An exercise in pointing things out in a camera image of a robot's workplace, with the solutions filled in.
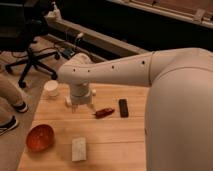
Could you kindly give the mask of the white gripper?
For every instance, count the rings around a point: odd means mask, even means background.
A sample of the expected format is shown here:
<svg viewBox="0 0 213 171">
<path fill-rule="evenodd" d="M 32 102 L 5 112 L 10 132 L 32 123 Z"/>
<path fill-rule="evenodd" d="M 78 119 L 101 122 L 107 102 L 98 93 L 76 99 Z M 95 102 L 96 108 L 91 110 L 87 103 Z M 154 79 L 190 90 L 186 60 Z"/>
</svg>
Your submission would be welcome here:
<svg viewBox="0 0 213 171">
<path fill-rule="evenodd" d="M 70 99 L 71 99 L 71 109 L 72 113 L 75 113 L 78 105 L 87 104 L 87 107 L 95 112 L 95 107 L 93 103 L 90 103 L 92 100 L 92 93 L 88 83 L 83 83 L 79 85 L 71 84 L 70 88 Z"/>
</svg>

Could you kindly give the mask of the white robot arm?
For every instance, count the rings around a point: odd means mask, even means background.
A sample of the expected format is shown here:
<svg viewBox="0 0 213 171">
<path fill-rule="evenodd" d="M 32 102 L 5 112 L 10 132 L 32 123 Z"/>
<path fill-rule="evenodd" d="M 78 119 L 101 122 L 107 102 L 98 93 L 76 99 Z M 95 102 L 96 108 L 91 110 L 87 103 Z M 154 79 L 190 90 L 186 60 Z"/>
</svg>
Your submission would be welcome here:
<svg viewBox="0 0 213 171">
<path fill-rule="evenodd" d="M 78 53 L 58 76 L 76 105 L 91 101 L 91 83 L 147 87 L 147 171 L 213 171 L 213 52 L 170 49 L 101 63 Z"/>
</svg>

